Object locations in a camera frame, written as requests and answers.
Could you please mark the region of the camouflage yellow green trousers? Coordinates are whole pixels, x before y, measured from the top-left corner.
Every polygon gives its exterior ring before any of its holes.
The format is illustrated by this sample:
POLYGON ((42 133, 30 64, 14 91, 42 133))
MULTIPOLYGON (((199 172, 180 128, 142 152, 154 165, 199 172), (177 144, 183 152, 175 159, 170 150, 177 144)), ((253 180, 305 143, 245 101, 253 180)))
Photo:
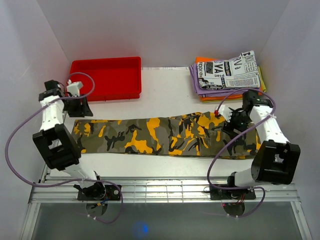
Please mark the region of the camouflage yellow green trousers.
POLYGON ((214 158, 231 140, 212 112, 125 120, 77 119, 72 137, 81 153, 214 158))

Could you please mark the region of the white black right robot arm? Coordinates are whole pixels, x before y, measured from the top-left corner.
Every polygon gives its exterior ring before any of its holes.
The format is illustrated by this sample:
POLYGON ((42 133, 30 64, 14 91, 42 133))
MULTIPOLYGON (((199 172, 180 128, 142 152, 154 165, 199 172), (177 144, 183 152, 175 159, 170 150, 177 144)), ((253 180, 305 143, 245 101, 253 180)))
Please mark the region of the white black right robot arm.
POLYGON ((251 167, 228 177, 225 191, 232 199, 242 195, 244 187, 289 185, 293 181, 301 149, 283 134, 273 114, 274 107, 270 99, 255 90, 247 90, 242 95, 241 108, 221 105, 218 109, 225 119, 222 130, 230 138, 247 133, 249 124, 253 123, 261 143, 251 167))

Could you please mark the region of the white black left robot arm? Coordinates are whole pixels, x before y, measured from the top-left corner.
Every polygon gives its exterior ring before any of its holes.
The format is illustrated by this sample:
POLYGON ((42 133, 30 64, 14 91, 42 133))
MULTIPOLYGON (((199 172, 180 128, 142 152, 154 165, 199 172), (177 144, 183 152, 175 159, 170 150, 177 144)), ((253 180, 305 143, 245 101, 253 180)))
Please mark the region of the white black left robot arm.
POLYGON ((67 173, 78 184, 74 187, 89 199, 102 200, 106 196, 106 187, 100 177, 91 168, 81 163, 81 149, 64 124, 64 116, 91 117, 87 98, 80 94, 83 84, 80 81, 68 81, 66 90, 62 90, 58 81, 45 82, 45 91, 40 93, 38 101, 44 111, 39 132, 32 139, 46 165, 51 170, 67 173))

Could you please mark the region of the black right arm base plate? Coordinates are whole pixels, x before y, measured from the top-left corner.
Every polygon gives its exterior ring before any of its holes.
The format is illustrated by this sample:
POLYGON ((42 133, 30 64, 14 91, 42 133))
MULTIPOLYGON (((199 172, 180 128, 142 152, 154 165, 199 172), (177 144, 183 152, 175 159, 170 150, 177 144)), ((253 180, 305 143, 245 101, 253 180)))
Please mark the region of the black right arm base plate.
POLYGON ((204 194, 209 194, 209 198, 211 200, 255 200, 256 194, 254 190, 248 190, 244 188, 237 189, 236 187, 231 187, 226 184, 219 184, 218 187, 223 189, 219 189, 212 186, 206 186, 203 189, 204 194))

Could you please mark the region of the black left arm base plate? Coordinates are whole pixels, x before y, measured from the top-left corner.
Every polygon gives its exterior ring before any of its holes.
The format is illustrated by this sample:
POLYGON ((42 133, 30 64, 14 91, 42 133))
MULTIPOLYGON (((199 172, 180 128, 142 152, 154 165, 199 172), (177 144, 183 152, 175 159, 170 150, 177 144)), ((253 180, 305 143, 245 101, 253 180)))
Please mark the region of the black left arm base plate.
POLYGON ((103 184, 95 182, 89 187, 81 188, 80 185, 73 186, 78 190, 78 201, 119 201, 121 200, 121 185, 103 184))

